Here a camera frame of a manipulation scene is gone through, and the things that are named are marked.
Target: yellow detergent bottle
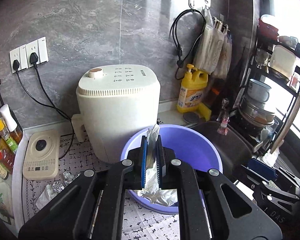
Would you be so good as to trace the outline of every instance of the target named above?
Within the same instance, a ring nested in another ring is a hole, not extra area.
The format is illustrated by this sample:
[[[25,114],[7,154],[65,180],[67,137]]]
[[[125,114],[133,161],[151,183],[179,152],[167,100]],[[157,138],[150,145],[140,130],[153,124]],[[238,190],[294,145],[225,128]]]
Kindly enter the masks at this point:
[[[187,64],[188,71],[181,82],[181,89],[177,109],[180,113],[193,112],[199,107],[202,100],[203,89],[208,83],[208,74],[197,70],[194,65]]]

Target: beige electric kettle base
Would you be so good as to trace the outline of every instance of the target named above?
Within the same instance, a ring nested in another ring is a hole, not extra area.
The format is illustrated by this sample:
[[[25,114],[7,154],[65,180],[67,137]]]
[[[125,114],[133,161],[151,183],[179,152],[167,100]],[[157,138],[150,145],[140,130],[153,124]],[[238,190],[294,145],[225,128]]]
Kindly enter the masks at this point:
[[[34,133],[29,140],[23,163],[27,179],[52,179],[58,174],[60,134],[56,130]]]

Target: triangular cutout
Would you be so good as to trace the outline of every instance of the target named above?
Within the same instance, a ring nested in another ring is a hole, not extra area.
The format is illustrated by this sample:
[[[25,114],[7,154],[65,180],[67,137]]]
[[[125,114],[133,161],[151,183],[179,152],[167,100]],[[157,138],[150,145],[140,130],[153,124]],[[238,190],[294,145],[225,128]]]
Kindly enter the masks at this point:
[[[252,208],[229,185],[224,184],[221,189],[234,218],[242,217],[252,211]]]

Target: purple plastic bowl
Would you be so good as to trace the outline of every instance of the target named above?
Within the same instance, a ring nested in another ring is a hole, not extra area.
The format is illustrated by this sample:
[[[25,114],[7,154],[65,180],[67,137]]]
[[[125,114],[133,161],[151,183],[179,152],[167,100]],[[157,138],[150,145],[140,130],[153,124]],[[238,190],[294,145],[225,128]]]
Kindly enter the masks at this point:
[[[141,138],[147,135],[148,128],[141,130],[132,136],[124,146],[121,160],[128,156],[128,152],[141,145]],[[200,133],[180,125],[161,124],[159,134],[162,146],[174,150],[176,158],[189,163],[192,168],[207,171],[215,168],[222,172],[221,158],[213,144]],[[143,207],[161,214],[178,214],[176,206],[162,206],[151,204],[146,198],[138,197],[136,193],[129,190],[130,195]]]

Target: hanging plastic bag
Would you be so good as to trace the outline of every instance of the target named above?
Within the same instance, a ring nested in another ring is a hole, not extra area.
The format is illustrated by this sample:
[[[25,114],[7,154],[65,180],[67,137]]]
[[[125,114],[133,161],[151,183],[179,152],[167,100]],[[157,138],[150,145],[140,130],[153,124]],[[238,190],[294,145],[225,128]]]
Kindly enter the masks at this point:
[[[232,40],[229,35],[225,35],[225,39],[223,41],[217,67],[213,71],[211,76],[226,80],[227,74],[229,72],[230,63],[231,63],[231,53],[232,53]]]
[[[210,10],[207,11],[208,13],[205,11],[206,26],[203,36],[200,39],[193,65],[197,69],[205,71],[210,75],[217,66],[225,34],[228,29],[226,28],[224,33],[222,33],[214,28]]]

